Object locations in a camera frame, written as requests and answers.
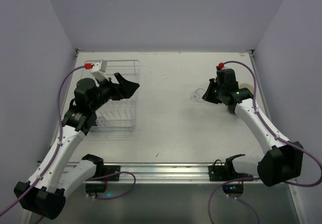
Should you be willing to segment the black mug with handle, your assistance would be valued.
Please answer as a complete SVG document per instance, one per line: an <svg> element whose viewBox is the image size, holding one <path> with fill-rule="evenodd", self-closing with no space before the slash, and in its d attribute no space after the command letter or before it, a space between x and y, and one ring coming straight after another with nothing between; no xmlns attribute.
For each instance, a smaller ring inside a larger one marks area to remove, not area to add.
<svg viewBox="0 0 322 224"><path fill-rule="evenodd" d="M239 88L240 89L247 88L251 92L254 91L254 86L253 85L250 85L250 84L246 84L246 83L240 84Z"/></svg>

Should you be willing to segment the clear glass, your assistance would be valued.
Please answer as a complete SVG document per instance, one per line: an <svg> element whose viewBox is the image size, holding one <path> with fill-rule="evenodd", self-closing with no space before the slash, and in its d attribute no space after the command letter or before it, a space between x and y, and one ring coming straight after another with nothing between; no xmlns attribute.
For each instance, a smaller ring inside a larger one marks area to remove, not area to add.
<svg viewBox="0 0 322 224"><path fill-rule="evenodd" d="M109 121L105 117L100 116L96 120L96 125L97 125L97 127L108 127Z"/></svg>
<svg viewBox="0 0 322 224"><path fill-rule="evenodd" d="M191 100L193 102L198 102L198 103L203 103L203 95L205 94L205 90L203 88L198 88L196 89L192 94L191 94Z"/></svg>

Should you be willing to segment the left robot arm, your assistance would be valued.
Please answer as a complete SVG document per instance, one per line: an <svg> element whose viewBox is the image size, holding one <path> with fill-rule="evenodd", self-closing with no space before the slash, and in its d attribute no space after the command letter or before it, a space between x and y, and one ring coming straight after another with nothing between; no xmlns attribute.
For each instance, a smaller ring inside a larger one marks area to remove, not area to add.
<svg viewBox="0 0 322 224"><path fill-rule="evenodd" d="M18 182L14 193L21 207L48 219L62 212L67 197L87 180L104 178L104 160L87 154L65 176L63 171L78 145L97 120L96 111L108 101L131 98L139 84L115 73L110 78L83 78L76 84L74 98L60 125L59 136L40 166L27 182Z"/></svg>

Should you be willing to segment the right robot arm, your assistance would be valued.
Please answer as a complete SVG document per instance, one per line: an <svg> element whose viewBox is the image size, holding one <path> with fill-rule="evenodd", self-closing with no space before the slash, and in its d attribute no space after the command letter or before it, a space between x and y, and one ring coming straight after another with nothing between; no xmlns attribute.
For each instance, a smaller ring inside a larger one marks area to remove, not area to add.
<svg viewBox="0 0 322 224"><path fill-rule="evenodd" d="M206 102L226 105L231 114L246 124L263 151L264 155L259 158L248 158L244 154L226 158L224 166L229 177L255 176L270 187L301 174L302 145L295 142L296 147L292 147L280 141L283 134L256 106L251 91L239 87L233 69L218 68L217 77L209 80L202 98Z"/></svg>

